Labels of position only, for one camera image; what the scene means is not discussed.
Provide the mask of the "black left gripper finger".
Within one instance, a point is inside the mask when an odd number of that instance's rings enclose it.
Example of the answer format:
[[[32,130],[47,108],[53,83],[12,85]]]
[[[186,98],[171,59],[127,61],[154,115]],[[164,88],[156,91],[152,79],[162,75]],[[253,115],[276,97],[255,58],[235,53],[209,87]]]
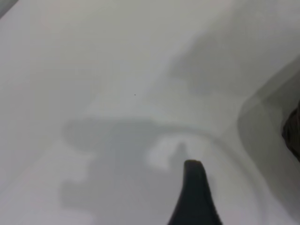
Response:
[[[206,171],[197,160],[186,160],[183,184],[170,225],[221,225],[210,191]]]

